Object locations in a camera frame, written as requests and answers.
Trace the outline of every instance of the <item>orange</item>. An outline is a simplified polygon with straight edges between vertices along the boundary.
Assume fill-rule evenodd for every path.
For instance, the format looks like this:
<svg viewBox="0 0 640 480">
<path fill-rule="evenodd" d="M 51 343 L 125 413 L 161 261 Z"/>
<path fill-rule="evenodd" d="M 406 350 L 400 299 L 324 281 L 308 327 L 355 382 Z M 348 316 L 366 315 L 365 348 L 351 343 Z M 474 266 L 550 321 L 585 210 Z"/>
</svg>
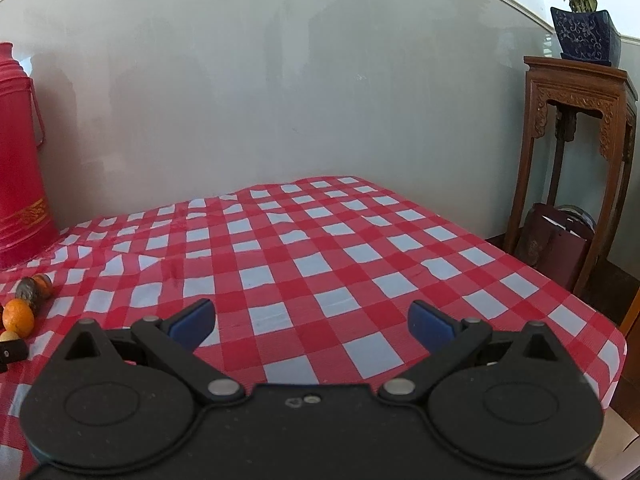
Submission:
<svg viewBox="0 0 640 480">
<path fill-rule="evenodd" d="M 9 301 L 2 311 L 2 324 L 9 332 L 15 332 L 22 339 L 29 336 L 33 330 L 33 312 L 29 303 L 15 298 Z"/>
<path fill-rule="evenodd" d="M 35 276 L 32 276 L 31 279 L 36 282 L 40 297 L 43 300 L 48 300 L 53 293 L 53 284 L 51 283 L 50 277 L 46 274 L 36 274 Z"/>
</svg>

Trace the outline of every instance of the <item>gold decorative band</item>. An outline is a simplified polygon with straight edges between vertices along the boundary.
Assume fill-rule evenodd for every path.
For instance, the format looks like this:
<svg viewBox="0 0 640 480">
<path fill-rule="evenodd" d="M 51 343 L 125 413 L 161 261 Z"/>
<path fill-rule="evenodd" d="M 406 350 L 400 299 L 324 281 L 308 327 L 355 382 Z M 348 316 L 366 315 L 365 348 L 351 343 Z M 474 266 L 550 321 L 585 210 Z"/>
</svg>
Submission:
<svg viewBox="0 0 640 480">
<path fill-rule="evenodd" d="M 15 219 L 23 226 L 29 228 L 36 225 L 38 222 L 43 221 L 48 214 L 49 205 L 47 204 L 47 200 L 42 197 L 33 204 L 25 207 L 24 209 L 20 209 L 20 211 L 17 211 L 12 215 L 3 218 L 2 220 L 0 220 L 0 224 L 4 224 L 9 220 Z"/>
</svg>

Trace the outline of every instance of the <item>metal screw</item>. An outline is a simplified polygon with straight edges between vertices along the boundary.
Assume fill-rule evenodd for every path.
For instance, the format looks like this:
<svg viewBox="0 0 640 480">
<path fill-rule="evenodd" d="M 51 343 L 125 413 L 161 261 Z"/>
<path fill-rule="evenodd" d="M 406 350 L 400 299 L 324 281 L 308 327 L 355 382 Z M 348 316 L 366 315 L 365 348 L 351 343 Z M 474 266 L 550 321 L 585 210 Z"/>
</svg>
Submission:
<svg viewBox="0 0 640 480">
<path fill-rule="evenodd" d="M 302 400 L 304 400 L 307 404 L 317 404 L 322 399 L 320 397 L 318 397 L 317 395 L 307 395 L 307 396 L 303 397 Z"/>
<path fill-rule="evenodd" d="M 382 386 L 391 395 L 409 395 L 415 390 L 415 383 L 409 379 L 398 377 L 387 381 Z"/>
<path fill-rule="evenodd" d="M 240 384 L 236 383 L 233 379 L 216 379 L 211 381 L 207 390 L 216 396 L 225 397 L 233 395 L 240 389 Z"/>
</svg>

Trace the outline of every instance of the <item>carved wooden table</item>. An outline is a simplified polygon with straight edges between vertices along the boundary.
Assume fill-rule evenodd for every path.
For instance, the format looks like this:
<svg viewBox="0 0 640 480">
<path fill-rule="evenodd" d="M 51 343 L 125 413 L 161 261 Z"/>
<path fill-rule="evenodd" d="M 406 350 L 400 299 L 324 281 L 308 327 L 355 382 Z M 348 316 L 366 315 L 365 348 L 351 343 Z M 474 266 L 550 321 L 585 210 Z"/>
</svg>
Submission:
<svg viewBox="0 0 640 480">
<path fill-rule="evenodd" d="M 558 193 L 564 144 L 574 140 L 576 114 L 582 112 L 600 118 L 600 154 L 609 167 L 596 231 L 573 290 L 578 295 L 584 289 L 597 258 L 606 258 L 609 254 L 620 222 L 634 153 L 638 94 L 628 74 L 616 68 L 550 57 L 525 56 L 524 62 L 529 65 L 529 71 L 520 170 L 504 251 L 513 254 L 518 241 L 533 142 L 545 135 L 546 105 L 556 107 L 556 156 L 546 199 L 546 203 L 551 205 L 555 205 Z"/>
</svg>

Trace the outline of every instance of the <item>red and white checkered tablecloth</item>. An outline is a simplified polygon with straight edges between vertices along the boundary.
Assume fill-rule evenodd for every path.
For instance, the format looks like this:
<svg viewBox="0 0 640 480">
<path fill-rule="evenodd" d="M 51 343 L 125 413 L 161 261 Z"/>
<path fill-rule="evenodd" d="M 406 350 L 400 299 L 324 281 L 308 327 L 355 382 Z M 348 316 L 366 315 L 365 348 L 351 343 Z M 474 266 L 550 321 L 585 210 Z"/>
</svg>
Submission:
<svg viewBox="0 0 640 480">
<path fill-rule="evenodd" d="M 55 300 L 27 361 L 0 375 L 0 479 L 34 466 L 18 411 L 82 316 L 104 328 L 214 299 L 216 329 L 196 354 L 245 386 L 367 381 L 425 357 L 406 327 L 412 300 L 499 330 L 543 319 L 607 406 L 626 343 L 604 316 L 464 229 L 376 184 L 319 177 L 253 186 L 71 228 L 44 256 L 0 274 L 0 302 L 46 272 Z"/>
</svg>

